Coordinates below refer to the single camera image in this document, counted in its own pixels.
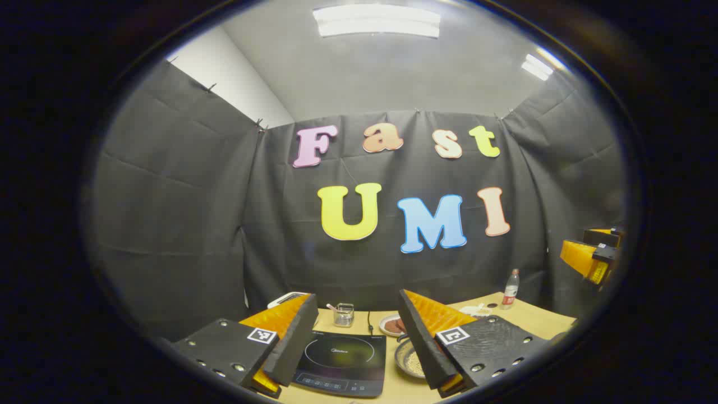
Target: pink letter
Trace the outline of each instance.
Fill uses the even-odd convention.
[[[511,226],[506,223],[503,217],[503,207],[501,206],[501,188],[489,187],[484,188],[476,193],[479,198],[484,200],[486,207],[486,217],[488,219],[488,227],[486,227],[486,235],[489,237],[500,236],[506,234]]]
[[[337,127],[330,125],[328,127],[318,127],[311,129],[302,129],[297,132],[299,136],[299,152],[297,153],[297,159],[292,163],[295,168],[309,167],[312,165],[318,165],[322,162],[322,159],[318,158],[314,154],[314,150],[319,150],[320,153],[326,153],[329,149],[329,137],[317,136],[318,134],[328,134],[331,137],[337,136]]]

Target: ceiling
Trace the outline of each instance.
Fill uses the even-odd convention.
[[[312,10],[338,0],[268,0],[223,26],[296,121],[421,109],[505,116],[544,82],[521,69],[536,46],[473,4],[390,1],[441,15],[438,39],[321,38]]]

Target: induction cooktop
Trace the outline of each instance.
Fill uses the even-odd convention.
[[[312,333],[294,373],[295,383],[336,395],[381,394],[386,336]]]

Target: grains in bowl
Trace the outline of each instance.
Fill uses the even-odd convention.
[[[421,368],[421,362],[419,362],[419,356],[416,352],[412,352],[409,358],[406,360],[406,367],[413,373],[424,376],[424,369]]]

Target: wooden table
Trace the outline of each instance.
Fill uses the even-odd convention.
[[[464,306],[477,306],[481,303],[484,305],[497,303],[492,315],[502,317],[505,320],[527,330],[528,332],[540,336],[544,339],[551,339],[557,334],[567,331],[571,327],[571,323],[575,318],[562,316],[551,311],[525,303],[516,299],[513,307],[509,310],[501,310],[500,304],[503,293],[497,292],[492,295],[486,295],[482,298],[467,300],[465,302],[449,304],[456,309]],[[379,322],[386,316],[397,314],[396,311],[372,311],[370,313],[370,322],[374,326],[374,335],[384,335],[379,329]],[[354,324],[350,328],[340,328],[334,326],[332,311],[328,309],[319,309],[319,321],[314,327],[317,331],[328,331],[340,334],[362,334],[369,335],[367,325],[367,312],[356,311],[354,313]],[[329,395],[309,390],[297,384],[289,387],[283,387],[279,401],[282,403],[298,403],[298,404],[350,404],[352,402],[371,404],[371,403],[392,403],[392,404],[420,404],[420,403],[436,403],[441,400],[436,390],[430,390],[429,386],[423,380],[414,379],[402,372],[394,363],[394,351],[398,347],[396,338],[392,336],[386,337],[386,368],[384,370],[384,389],[381,395],[376,398],[350,398],[337,395]]]

